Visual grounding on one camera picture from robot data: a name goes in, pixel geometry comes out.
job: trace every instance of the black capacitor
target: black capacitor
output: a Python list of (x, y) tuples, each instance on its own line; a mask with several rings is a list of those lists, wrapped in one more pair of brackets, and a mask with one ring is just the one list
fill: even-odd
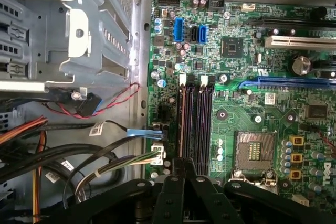
[(326, 17), (327, 9), (323, 6), (317, 7), (310, 12), (310, 18), (314, 20), (320, 20)]

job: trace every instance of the white connector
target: white connector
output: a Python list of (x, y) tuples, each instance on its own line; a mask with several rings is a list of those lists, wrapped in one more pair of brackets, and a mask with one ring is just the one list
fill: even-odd
[(163, 143), (156, 142), (151, 146), (151, 151), (159, 151), (155, 160), (153, 160), (151, 165), (163, 165), (163, 160), (166, 158), (166, 151), (164, 150)]

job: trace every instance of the cable label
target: cable label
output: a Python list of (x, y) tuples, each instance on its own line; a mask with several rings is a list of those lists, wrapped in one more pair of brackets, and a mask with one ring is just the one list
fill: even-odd
[(96, 123), (90, 130), (89, 136), (100, 136), (105, 122)]

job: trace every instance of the pci express slot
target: pci express slot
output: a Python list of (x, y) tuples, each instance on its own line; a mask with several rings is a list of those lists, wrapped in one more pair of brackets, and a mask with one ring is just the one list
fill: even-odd
[(179, 116), (179, 156), (193, 158), (193, 104), (195, 87), (193, 84), (180, 87)]
[(265, 40), (265, 48), (335, 51), (336, 39), (270, 36)]
[(272, 86), (315, 89), (336, 89), (336, 81), (325, 79), (258, 77), (255, 81), (243, 81), (239, 88), (247, 86)]
[(214, 86), (200, 87), (196, 103), (195, 153), (194, 162), (197, 174), (208, 175), (211, 111)]
[(261, 17), (259, 19), (251, 18), (244, 22), (243, 25), (268, 27), (268, 28), (290, 28), (302, 29), (309, 28), (310, 30), (336, 30), (336, 22), (332, 20), (309, 20), (298, 18), (269, 18)]

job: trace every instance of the sticker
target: sticker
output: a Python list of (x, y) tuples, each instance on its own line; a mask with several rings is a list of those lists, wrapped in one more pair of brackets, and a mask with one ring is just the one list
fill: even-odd
[(275, 105), (275, 93), (265, 93), (265, 105)]
[(90, 130), (89, 136), (100, 136), (105, 122), (96, 123)]
[[(66, 169), (68, 169), (69, 171), (72, 171), (73, 169), (75, 169), (69, 161), (64, 160), (61, 163), (62, 166), (64, 166)], [(46, 177), (54, 184), (56, 181), (58, 181), (60, 179), (60, 177), (58, 177), (56, 174), (48, 172), (46, 174)]]
[(60, 179), (57, 175), (55, 175), (55, 174), (53, 174), (53, 173), (51, 173), (51, 172), (48, 172), (48, 173), (46, 174), (46, 177), (47, 177), (53, 184), (54, 184), (57, 180)]

